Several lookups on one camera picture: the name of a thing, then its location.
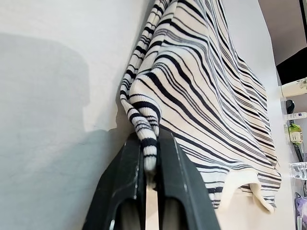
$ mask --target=white wall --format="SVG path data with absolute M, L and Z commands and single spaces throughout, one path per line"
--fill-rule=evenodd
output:
M 115 98 L 152 4 L 0 1 L 1 230 L 81 229 L 130 132 Z
M 299 0 L 259 0 L 278 65 L 307 46 Z

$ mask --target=plastic bottle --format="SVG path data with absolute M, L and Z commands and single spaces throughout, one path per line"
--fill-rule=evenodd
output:
M 287 114 L 287 120 L 296 120 L 301 118 L 307 118 L 306 112 L 295 113 L 295 114 Z
M 307 78 L 296 80 L 282 85 L 284 97 L 296 96 L 307 93 Z

